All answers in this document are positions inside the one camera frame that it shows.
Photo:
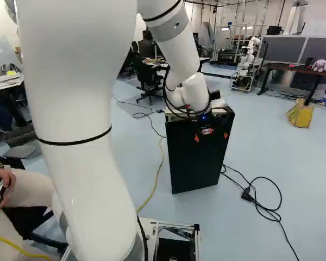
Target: pink plush toy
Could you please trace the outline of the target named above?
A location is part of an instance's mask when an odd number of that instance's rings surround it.
[[[319,71],[319,72],[326,71],[326,61],[325,60],[317,60],[314,63],[312,70]]]

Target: table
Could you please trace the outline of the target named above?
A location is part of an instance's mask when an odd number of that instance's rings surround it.
[[[198,72],[201,71],[202,66],[204,63],[210,61],[210,57],[199,57],[199,69]],[[154,63],[146,63],[147,65],[151,65],[151,66],[155,66],[155,65],[159,65],[161,67],[162,70],[167,70],[168,69],[168,63],[163,63],[163,64],[154,64]]]
[[[314,95],[314,92],[316,91],[316,88],[317,88],[318,84],[320,83],[321,77],[326,76],[326,72],[313,71],[311,68],[307,68],[304,66],[290,67],[290,64],[268,63],[268,64],[264,65],[264,67],[267,68],[267,72],[265,75],[265,79],[262,83],[261,90],[257,93],[257,95],[262,95],[263,93],[265,93],[267,91],[266,84],[268,81],[269,74],[273,70],[293,71],[293,72],[301,72],[301,73],[316,75],[316,80],[314,82],[313,88],[310,91],[308,97],[305,99],[305,102],[304,102],[305,106],[309,105],[309,103]]]
[[[16,120],[18,127],[23,127],[27,125],[27,121],[20,112],[15,100],[12,98],[12,91],[15,88],[24,88],[23,77],[16,80],[10,80],[7,84],[0,83],[0,100],[3,105],[8,109],[9,113]]]

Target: yellow object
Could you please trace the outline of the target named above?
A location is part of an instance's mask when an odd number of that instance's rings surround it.
[[[47,257],[44,254],[31,254],[23,249],[21,249],[19,246],[17,246],[15,243],[12,243],[10,240],[3,238],[0,236],[0,241],[10,245],[11,247],[17,249],[20,253],[22,253],[23,255],[27,256],[27,257],[38,257],[38,258],[43,258],[47,261],[52,261],[49,257]]]
[[[158,167],[158,169],[157,169],[157,173],[156,173],[156,181],[155,181],[155,183],[154,183],[154,187],[153,187],[153,189],[152,189],[150,195],[148,196],[148,198],[145,200],[145,202],[141,205],[140,208],[137,209],[136,213],[139,213],[139,212],[144,208],[144,206],[146,206],[146,204],[151,200],[151,198],[152,198],[154,192],[156,191],[156,188],[157,188],[157,182],[158,182],[158,174],[159,174],[159,171],[161,170],[161,167],[162,167],[162,165],[163,165],[163,161],[164,161],[164,151],[163,151],[162,146],[161,146],[162,140],[163,140],[163,138],[161,138],[161,139],[159,140],[159,143],[158,143],[158,146],[159,146],[159,148],[160,148],[160,150],[161,150],[161,153],[162,153],[162,160],[161,160],[161,164],[159,164],[159,167]]]
[[[305,99],[298,98],[296,105],[290,109],[286,116],[290,123],[298,128],[309,128],[311,118],[313,117],[312,106],[304,106]]]
[[[7,71],[6,75],[15,75],[16,71]]]

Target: white robotic arm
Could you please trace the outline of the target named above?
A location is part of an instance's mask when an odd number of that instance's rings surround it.
[[[110,149],[112,86],[136,10],[134,0],[16,0],[29,107],[79,261],[127,260],[141,234]],[[142,0],[139,12],[171,67],[169,99],[204,110],[184,2]]]
[[[182,0],[140,0],[138,13],[163,52],[170,70],[166,79],[168,99],[175,106],[204,110],[209,103],[205,78],[198,73],[199,56]]]
[[[253,55],[256,48],[258,48],[261,40],[257,37],[252,36],[248,46],[243,46],[243,49],[247,49],[247,52],[244,56],[240,57],[240,64],[243,66],[245,70],[249,68],[249,65],[252,64],[255,60],[255,56]]]

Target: black office chair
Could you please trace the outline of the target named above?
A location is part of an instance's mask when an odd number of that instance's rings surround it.
[[[10,165],[15,169],[24,170],[24,166],[20,159],[0,157],[0,162],[5,165]],[[67,243],[45,238],[33,232],[35,229],[53,217],[53,212],[50,211],[45,214],[46,210],[47,207],[44,206],[3,208],[6,216],[12,222],[13,226],[23,240],[32,240],[40,244],[54,247],[58,250],[58,253],[63,254],[68,246]]]
[[[139,47],[136,41],[131,42],[131,50],[133,51],[133,53],[137,53],[139,51]]]
[[[136,102],[139,103],[141,100],[148,97],[151,105],[152,97],[162,98],[161,95],[157,94],[158,91],[162,90],[162,87],[159,87],[159,85],[161,84],[163,76],[157,74],[160,67],[152,67],[144,64],[141,56],[136,54],[133,58],[133,68],[137,72],[137,79],[141,83],[141,87],[138,86],[136,88],[145,92],[141,94],[141,98],[136,99]]]
[[[148,40],[139,42],[139,53],[141,57],[155,58],[155,43]]]
[[[132,48],[129,49],[129,52],[127,54],[126,59],[123,62],[123,65],[120,69],[119,74],[125,74],[126,72],[128,72],[129,74],[133,74],[133,67],[132,67],[132,61],[133,61],[133,51]]]

